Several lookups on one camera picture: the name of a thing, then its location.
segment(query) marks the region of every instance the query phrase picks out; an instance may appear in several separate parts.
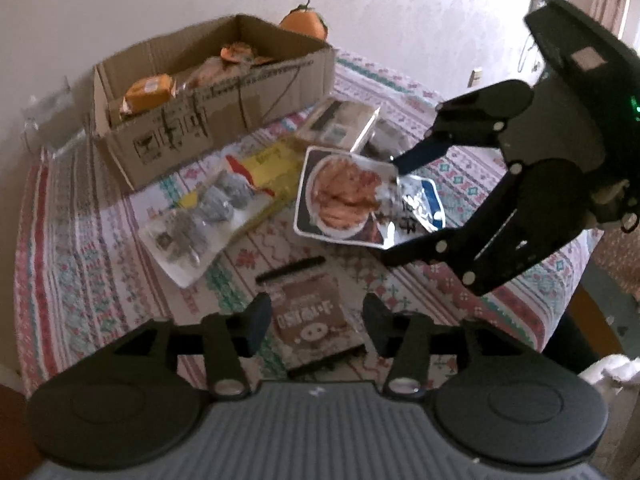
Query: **black marker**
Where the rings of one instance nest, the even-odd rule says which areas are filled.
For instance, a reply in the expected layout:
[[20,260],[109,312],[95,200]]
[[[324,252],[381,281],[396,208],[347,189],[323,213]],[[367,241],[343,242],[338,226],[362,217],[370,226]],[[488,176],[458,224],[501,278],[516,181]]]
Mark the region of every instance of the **black marker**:
[[325,261],[326,259],[324,256],[313,256],[312,258],[304,258],[303,260],[298,260],[291,264],[278,267],[277,269],[263,272],[262,274],[256,276],[255,283],[257,285],[261,285],[264,282],[270,282],[271,280],[287,276],[288,274],[294,274],[296,272],[300,272],[301,270],[320,266],[324,264]]

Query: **orange fruit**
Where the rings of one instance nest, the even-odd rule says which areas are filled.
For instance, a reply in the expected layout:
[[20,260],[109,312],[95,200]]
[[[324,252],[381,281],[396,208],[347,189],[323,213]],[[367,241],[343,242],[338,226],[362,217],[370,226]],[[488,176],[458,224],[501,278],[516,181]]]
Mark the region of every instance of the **orange fruit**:
[[326,40],[329,29],[322,16],[309,7],[309,3],[311,0],[293,9],[280,22],[280,27],[291,32],[313,36],[319,40]]

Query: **patterned bedsheet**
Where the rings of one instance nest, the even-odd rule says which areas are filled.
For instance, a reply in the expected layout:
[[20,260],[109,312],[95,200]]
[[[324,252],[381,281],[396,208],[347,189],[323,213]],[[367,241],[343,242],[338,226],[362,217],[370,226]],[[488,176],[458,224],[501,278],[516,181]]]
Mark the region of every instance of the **patterned bedsheet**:
[[[439,100],[417,82],[344,51],[338,53],[335,93],[384,105],[386,118],[414,142],[433,123]],[[242,310],[260,290],[255,276],[316,254],[343,269],[363,295],[375,292],[394,310],[425,312],[441,324],[470,313],[536,349],[546,344],[596,243],[590,232],[477,298],[444,264],[386,269],[367,250],[300,238],[293,233],[289,207],[228,247],[192,287],[175,286],[136,238],[139,226],[193,189],[220,156],[255,153],[304,117],[302,112],[273,123],[129,196],[120,193],[91,144],[34,166],[24,192],[15,269],[15,323],[26,391],[151,317],[191,324],[211,312]],[[494,150],[453,148],[419,173],[436,181],[447,221],[459,225],[492,190],[504,165]],[[285,376],[271,336],[243,365],[254,382]],[[311,378],[380,382],[388,367],[370,352]],[[202,359],[181,358],[179,371],[191,383],[204,384]],[[430,380],[442,382],[454,372],[455,360],[440,356],[433,360]]]

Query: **white wall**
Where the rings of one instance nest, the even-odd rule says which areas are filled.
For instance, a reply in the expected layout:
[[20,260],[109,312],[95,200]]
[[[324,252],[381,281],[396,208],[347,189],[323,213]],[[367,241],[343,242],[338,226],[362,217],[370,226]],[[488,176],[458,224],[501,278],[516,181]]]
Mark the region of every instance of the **white wall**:
[[[0,360],[12,361],[11,275],[17,209],[28,165],[19,109],[66,75],[131,43],[222,14],[279,21],[304,0],[0,0],[0,201],[14,212],[0,230]],[[312,0],[329,40],[453,96],[471,70],[484,83],[513,76],[527,36],[529,0]],[[530,64],[523,72],[530,78]]]

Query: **gray ribbed platform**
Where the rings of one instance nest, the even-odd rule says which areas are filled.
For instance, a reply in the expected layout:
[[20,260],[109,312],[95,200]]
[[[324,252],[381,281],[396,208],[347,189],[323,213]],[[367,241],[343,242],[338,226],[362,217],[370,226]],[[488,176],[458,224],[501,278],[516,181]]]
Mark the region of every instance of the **gray ribbed platform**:
[[603,479],[586,465],[523,474],[474,464],[414,404],[369,383],[265,383],[259,394],[213,407],[199,431],[162,458],[120,472],[46,463],[32,480]]

